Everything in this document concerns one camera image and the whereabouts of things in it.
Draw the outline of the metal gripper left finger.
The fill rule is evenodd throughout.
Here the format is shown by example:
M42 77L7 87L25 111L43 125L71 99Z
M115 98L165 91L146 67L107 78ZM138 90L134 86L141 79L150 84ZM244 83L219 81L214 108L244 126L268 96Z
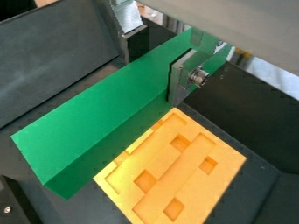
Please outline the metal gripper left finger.
M107 10L122 56L129 64L150 51L150 29L143 23L135 0L107 0Z

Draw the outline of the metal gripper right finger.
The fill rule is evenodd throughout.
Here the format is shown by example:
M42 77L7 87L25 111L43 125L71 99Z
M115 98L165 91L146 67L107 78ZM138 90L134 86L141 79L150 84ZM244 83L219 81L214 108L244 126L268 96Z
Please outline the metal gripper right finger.
M195 88L221 69L230 55L232 45L197 28L191 29L191 45L173 62L169 74L167 101L177 107Z

